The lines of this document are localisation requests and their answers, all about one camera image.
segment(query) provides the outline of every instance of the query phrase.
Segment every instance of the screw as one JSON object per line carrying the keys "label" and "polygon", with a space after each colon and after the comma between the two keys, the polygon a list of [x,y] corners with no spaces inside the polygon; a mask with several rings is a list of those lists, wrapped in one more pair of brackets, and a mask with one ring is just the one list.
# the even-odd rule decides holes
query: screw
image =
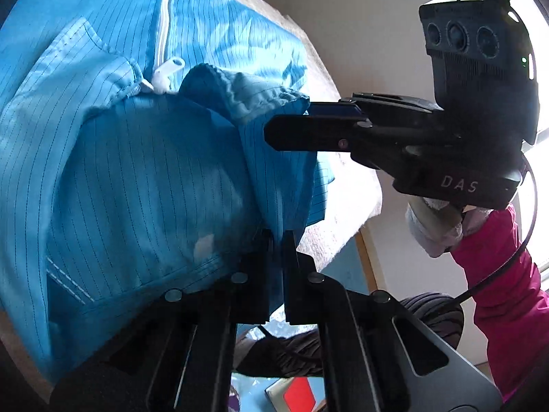
{"label": "screw", "polygon": [[168,302],[179,302],[181,298],[183,297],[183,293],[179,289],[171,289],[169,291],[166,291],[166,294],[164,294],[164,299]]}
{"label": "screw", "polygon": [[324,276],[319,272],[310,272],[307,276],[307,280],[311,283],[322,283],[324,282]]}
{"label": "screw", "polygon": [[248,282],[248,275],[245,272],[235,272],[231,276],[231,282],[238,283],[240,285],[242,283],[246,283],[246,282]]}
{"label": "screw", "polygon": [[346,139],[340,139],[338,142],[338,147],[341,150],[347,150],[349,148],[349,141],[347,141]]}
{"label": "screw", "polygon": [[386,304],[389,300],[391,300],[391,296],[389,296],[389,293],[387,291],[383,291],[382,289],[375,290],[370,296],[373,297],[374,302],[378,304]]}

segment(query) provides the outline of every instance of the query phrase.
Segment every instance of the blue anti-static garment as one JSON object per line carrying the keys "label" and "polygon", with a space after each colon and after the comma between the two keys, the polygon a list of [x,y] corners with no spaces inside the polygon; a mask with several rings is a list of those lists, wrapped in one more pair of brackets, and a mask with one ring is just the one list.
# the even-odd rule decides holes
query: blue anti-static garment
{"label": "blue anti-static garment", "polygon": [[316,155],[262,136],[308,107],[303,46],[232,0],[187,1],[170,7],[193,34],[172,50],[174,26],[166,57],[197,66],[175,95],[139,92],[159,0],[19,0],[0,30],[0,299],[52,381],[167,289],[233,271],[258,229],[322,211]]}

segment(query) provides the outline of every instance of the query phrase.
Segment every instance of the white zipper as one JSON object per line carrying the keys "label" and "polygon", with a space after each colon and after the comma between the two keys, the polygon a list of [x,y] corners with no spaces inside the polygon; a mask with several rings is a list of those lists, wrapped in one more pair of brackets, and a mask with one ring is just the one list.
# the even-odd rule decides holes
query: white zipper
{"label": "white zipper", "polygon": [[168,40],[168,30],[170,28],[170,12],[168,3],[170,0],[162,0],[160,3],[160,17],[158,18],[158,29],[156,30],[156,48],[154,54],[153,71],[164,63],[164,54],[166,54],[166,43]]}
{"label": "white zipper", "polygon": [[166,55],[166,44],[168,40],[168,31],[170,29],[170,11],[168,4],[170,0],[160,2],[160,14],[156,28],[156,45],[154,49],[153,75],[149,81],[141,81],[141,91],[145,93],[155,92],[164,94],[170,92],[170,80],[168,76],[181,69],[185,62],[180,57],[172,57],[164,62]]}

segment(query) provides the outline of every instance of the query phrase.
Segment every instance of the red square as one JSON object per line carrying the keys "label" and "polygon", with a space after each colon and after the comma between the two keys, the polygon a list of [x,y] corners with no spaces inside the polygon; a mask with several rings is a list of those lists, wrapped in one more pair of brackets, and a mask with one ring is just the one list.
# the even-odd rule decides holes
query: red square
{"label": "red square", "polygon": [[315,407],[315,396],[307,378],[295,378],[284,394],[290,412],[311,412]]}

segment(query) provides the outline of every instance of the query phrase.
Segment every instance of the hand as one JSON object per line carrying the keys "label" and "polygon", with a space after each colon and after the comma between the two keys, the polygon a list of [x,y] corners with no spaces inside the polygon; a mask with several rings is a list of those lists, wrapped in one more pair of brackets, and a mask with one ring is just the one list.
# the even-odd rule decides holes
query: hand
{"label": "hand", "polygon": [[406,222],[427,254],[439,257],[455,249],[463,237],[478,231],[491,212],[473,206],[460,211],[449,202],[409,196]]}

